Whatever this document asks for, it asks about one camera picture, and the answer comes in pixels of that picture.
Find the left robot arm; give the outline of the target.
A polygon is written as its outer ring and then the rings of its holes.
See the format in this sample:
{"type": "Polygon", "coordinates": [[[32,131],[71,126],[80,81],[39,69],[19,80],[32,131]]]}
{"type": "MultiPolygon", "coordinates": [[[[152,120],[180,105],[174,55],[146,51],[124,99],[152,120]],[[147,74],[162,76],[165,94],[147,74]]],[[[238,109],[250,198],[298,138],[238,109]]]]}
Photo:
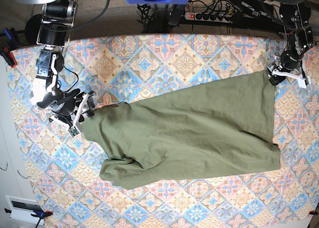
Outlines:
{"type": "Polygon", "coordinates": [[[257,0],[262,10],[273,22],[283,26],[286,34],[286,48],[276,54],[271,65],[267,66],[269,82],[276,86],[286,78],[295,79],[300,88],[311,84],[310,77],[304,71],[303,57],[314,45],[312,28],[309,24],[311,8],[307,0],[274,0],[279,2],[279,18],[269,11],[264,0],[257,0]]]}

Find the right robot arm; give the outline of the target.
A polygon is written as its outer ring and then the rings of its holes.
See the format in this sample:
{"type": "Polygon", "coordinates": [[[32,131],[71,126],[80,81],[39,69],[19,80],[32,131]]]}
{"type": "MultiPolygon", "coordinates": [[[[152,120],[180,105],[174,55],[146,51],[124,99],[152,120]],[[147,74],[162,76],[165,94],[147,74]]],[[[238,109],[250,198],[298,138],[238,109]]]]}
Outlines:
{"type": "Polygon", "coordinates": [[[15,0],[25,4],[42,4],[37,18],[36,44],[41,45],[36,61],[36,76],[32,84],[31,103],[37,108],[53,112],[49,121],[65,126],[71,135],[81,132],[85,117],[94,115],[93,91],[80,89],[63,91],[59,73],[65,68],[62,49],[70,41],[74,28],[78,0],[15,0]]]}

